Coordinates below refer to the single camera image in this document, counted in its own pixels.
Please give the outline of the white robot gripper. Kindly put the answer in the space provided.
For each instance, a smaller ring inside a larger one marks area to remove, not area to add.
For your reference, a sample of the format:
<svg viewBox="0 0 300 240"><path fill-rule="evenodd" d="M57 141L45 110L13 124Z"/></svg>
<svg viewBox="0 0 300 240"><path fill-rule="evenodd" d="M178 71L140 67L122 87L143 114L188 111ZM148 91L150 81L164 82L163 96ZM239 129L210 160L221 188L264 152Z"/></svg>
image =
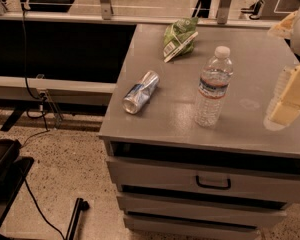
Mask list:
<svg viewBox="0 0 300 240"><path fill-rule="evenodd" d="M292 51L300 56L300 7L273 25L268 35L290 39ZM300 115L300 64L285 67L277 79L263 124L266 129L279 131L292 124Z"/></svg>

